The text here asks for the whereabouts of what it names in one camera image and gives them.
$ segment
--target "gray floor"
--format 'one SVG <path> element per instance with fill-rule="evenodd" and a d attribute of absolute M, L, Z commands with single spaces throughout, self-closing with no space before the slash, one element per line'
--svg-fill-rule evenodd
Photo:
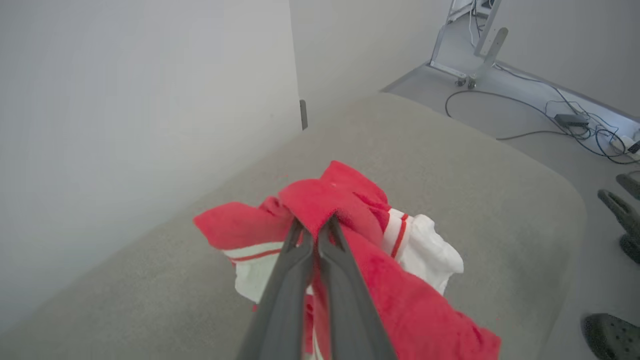
<path fill-rule="evenodd" d="M 438 62 L 465 72 L 474 69 L 481 60 L 473 56 L 469 38 L 468 16 L 448 25 Z M 460 90 L 466 90 L 466 87 L 455 87 L 454 78 L 424 67 L 416 70 L 390 92 L 445 113 L 446 98 Z M 559 96 L 545 85 L 517 79 L 495 69 L 478 84 L 477 90 L 516 97 L 540 109 L 548 100 L 560 100 Z M 637 123 L 600 106 L 576 96 L 567 97 L 572 101 L 579 100 L 587 111 L 596 113 L 612 125 L 620 127 L 618 133 L 621 135 L 632 137 L 640 128 Z M 536 130 L 556 130 L 536 111 L 510 100 L 489 95 L 458 95 L 451 99 L 449 111 L 454 119 L 495 137 Z M 552 103 L 549 108 L 552 116 L 566 111 L 562 104 Z M 623 234 L 623 230 L 612 213 L 598 200 L 596 192 L 606 188 L 640 209 L 640 202 L 629 196 L 615 181 L 616 175 L 639 170 L 640 166 L 611 163 L 606 158 L 589 153 L 565 136 L 538 134 L 508 140 L 506 143 L 564 176 L 584 199 L 589 217 L 588 235 L 575 260 L 570 293 L 542 358 L 596 359 L 580 333 L 580 319 L 584 315 L 610 313 L 640 325 L 640 266 L 626 257 L 618 247 L 618 238 Z M 587 142 L 587 145 L 596 148 L 595 143 Z M 464 144 L 453 142 L 451 146 Z M 474 155 L 473 149 L 469 149 L 468 155 Z"/>

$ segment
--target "red towel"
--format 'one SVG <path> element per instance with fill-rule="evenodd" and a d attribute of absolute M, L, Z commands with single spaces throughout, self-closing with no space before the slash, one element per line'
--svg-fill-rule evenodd
<path fill-rule="evenodd" d="M 398 359 L 498 358 L 500 338 L 456 312 L 429 284 L 405 272 L 381 249 L 391 207 L 385 193 L 373 182 L 333 161 L 320 179 L 293 183 L 278 196 L 267 198 L 258 208 L 236 202 L 218 206 L 197 216 L 194 222 L 209 243 L 233 262 L 275 263 L 278 244 L 282 246 L 293 216 L 317 239 L 320 228 L 335 213 Z M 394 252 L 403 239 L 403 229 L 399 232 Z M 268 279 L 269 274 L 258 273 L 247 270 L 238 276 Z M 318 271 L 312 289 L 313 294 L 324 295 Z M 327 304 L 323 299 L 308 298 L 307 350 L 315 350 L 318 359 L 330 359 Z"/>

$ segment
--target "red and white garment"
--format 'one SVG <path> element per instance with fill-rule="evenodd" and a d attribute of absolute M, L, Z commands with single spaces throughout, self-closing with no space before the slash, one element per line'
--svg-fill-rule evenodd
<path fill-rule="evenodd" d="M 442 297 L 463 262 L 425 215 L 410 217 L 356 170 L 333 161 L 320 179 L 295 182 L 258 208 L 232 202 L 194 223 L 236 266 L 236 290 L 258 303 L 294 216 L 317 239 L 338 216 L 369 294 L 398 354 L 404 359 L 497 359 L 500 339 L 457 313 Z M 329 359 L 324 285 L 317 269 L 305 309 L 306 350 Z"/>

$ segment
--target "power strip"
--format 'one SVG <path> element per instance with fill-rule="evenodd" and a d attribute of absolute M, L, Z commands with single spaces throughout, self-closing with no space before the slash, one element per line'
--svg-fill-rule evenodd
<path fill-rule="evenodd" d="M 630 137 L 628 137 L 628 136 L 624 136 L 624 135 L 623 135 L 623 136 L 621 136 L 621 137 L 620 137 L 620 140 L 614 139 L 614 140 L 611 142 L 611 145 L 613 145 L 613 147 L 615 147 L 615 148 L 616 148 L 617 150 L 619 150 L 620 152 L 625 151 L 625 154 L 626 154 L 628 157 L 632 158 L 633 160 L 640 160 L 640 151 L 634 154 L 634 153 L 632 153 L 632 152 L 629 152 L 629 150 L 628 150 L 628 149 L 629 149 L 631 146 L 633 146 L 635 143 L 636 143 L 636 142 L 635 142 L 635 141 L 633 141 L 633 139 L 631 139 L 631 138 L 630 138 Z"/>

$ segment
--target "white cable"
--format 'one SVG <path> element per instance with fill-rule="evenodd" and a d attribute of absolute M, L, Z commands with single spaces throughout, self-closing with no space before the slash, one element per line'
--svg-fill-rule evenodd
<path fill-rule="evenodd" d="M 476 47 L 476 45 L 474 44 L 474 32 L 471 31 L 471 15 L 474 12 L 474 6 L 476 5 L 476 0 L 473 0 L 471 2 L 471 10 L 469 10 L 469 34 L 471 34 L 471 45 L 473 45 L 473 47 Z"/>

